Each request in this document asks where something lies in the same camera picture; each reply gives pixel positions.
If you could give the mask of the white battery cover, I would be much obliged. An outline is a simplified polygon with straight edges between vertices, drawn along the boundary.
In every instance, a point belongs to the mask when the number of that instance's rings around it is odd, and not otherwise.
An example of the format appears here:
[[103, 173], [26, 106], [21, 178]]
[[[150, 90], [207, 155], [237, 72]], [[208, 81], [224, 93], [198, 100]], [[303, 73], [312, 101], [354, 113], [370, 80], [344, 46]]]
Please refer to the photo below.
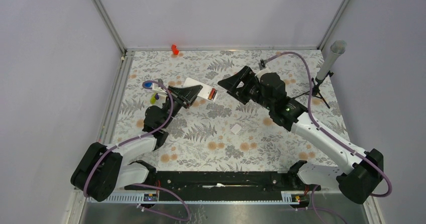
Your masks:
[[235, 134], [235, 135], [237, 135], [240, 131], [241, 131], [241, 129], [242, 129], [242, 127], [239, 125], [239, 124], [235, 124], [231, 129], [230, 129], [230, 131], [233, 133], [233, 134]]

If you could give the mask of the orange AAA battery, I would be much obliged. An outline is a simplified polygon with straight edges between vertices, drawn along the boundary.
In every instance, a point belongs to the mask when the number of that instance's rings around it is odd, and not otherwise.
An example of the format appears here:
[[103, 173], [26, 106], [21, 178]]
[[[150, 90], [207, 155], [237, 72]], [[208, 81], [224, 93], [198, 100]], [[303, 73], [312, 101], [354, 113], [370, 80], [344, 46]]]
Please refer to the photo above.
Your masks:
[[216, 90], [215, 88], [213, 88], [213, 89], [210, 91], [210, 93], [209, 93], [208, 100], [213, 101], [213, 100], [214, 100], [214, 98], [215, 98], [215, 96], [216, 96], [216, 94], [217, 94], [217, 90]]

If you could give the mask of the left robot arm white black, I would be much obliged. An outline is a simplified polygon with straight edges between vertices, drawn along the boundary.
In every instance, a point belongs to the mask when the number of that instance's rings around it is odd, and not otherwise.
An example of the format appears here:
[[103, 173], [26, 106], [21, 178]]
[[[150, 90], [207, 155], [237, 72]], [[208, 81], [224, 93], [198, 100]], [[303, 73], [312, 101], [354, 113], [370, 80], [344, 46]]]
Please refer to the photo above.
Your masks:
[[158, 81], [152, 84], [164, 91], [166, 99], [162, 106], [146, 109], [142, 132], [116, 144], [91, 144], [71, 175], [70, 183], [83, 191], [85, 197], [101, 202], [117, 188], [139, 184], [150, 189], [155, 185], [156, 176], [150, 168], [133, 159], [165, 143], [169, 134], [164, 129], [182, 108], [193, 105], [204, 86], [165, 87]]

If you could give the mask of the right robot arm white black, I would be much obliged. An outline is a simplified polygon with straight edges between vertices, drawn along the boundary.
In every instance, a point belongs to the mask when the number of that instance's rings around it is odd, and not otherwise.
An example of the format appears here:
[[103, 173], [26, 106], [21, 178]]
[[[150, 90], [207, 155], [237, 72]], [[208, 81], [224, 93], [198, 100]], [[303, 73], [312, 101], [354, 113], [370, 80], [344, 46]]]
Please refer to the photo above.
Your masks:
[[285, 82], [277, 73], [263, 69], [255, 74], [244, 66], [218, 85], [242, 104], [253, 101], [266, 108], [274, 123], [312, 143], [342, 172], [336, 177], [315, 180], [314, 184], [336, 185], [347, 199], [363, 204], [383, 180], [383, 154], [357, 147], [315, 119], [303, 104], [287, 96]]

